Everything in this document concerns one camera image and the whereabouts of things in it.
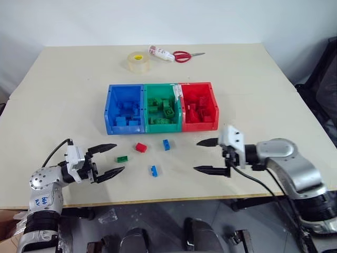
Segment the blue bin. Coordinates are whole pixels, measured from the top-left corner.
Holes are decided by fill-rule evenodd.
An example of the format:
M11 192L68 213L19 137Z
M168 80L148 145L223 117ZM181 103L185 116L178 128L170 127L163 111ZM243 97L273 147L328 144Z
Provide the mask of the blue bin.
M105 105L107 134L144 133L143 84L110 85Z

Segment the green bin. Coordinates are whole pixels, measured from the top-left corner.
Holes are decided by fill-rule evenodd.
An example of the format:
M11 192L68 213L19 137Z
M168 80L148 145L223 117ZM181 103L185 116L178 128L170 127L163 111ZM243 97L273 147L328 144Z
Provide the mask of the green bin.
M144 119L146 133L165 133L182 131L182 110L178 94L178 84L145 84L144 85Z

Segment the tape roll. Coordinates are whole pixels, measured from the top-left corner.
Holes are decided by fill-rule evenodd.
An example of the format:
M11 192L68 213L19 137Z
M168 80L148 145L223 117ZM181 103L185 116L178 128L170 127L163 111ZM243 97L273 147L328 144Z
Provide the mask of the tape roll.
M127 57L128 68L131 72L142 74L150 69L150 58L142 52L133 52Z

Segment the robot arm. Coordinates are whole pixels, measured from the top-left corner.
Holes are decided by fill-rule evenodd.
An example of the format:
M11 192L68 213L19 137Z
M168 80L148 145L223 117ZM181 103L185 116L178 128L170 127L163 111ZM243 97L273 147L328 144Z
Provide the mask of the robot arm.
M337 233L337 206L324 185L319 170L298 152L297 146L286 139L273 139L244 144L243 134L227 126L219 138L203 140L197 145L222 148L226 168L195 167L207 174L231 176L231 167L251 165L252 170L270 168L277 175L284 191L300 215L301 225L315 235Z
M54 167L40 168L30 178L29 184L32 189L26 228L19 241L17 253L60 252L57 248L57 231L63 209L62 188L75 181L81 183L89 180L91 183L100 183L124 169L124 167L112 169L98 176L96 164L91 160L93 154L110 150L117 146L115 144L89 148L86 154L80 147L75 146L72 140L67 144L66 161Z

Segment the red scissors handle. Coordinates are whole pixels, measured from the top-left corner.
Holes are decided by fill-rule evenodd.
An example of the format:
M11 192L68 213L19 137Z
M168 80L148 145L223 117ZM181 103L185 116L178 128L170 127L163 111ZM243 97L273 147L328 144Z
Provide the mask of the red scissors handle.
M187 62L192 58L191 54L185 51L175 51L173 55L175 61L179 63Z

